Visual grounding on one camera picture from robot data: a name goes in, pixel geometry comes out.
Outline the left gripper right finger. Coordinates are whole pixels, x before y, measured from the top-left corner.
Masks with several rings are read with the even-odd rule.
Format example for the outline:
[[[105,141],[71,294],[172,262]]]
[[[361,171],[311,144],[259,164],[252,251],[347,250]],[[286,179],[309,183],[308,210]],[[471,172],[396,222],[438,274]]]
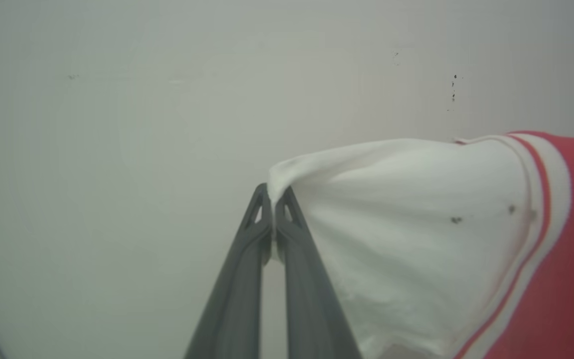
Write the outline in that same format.
[[[293,188],[274,207],[285,266],[290,359],[359,359],[357,346]]]

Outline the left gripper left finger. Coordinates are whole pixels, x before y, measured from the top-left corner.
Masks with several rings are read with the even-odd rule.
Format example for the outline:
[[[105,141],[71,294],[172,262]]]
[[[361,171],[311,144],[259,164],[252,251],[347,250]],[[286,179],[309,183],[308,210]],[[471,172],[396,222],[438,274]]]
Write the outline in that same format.
[[[185,358],[260,357],[262,273],[271,254],[272,231],[271,201],[263,182],[242,217]]]

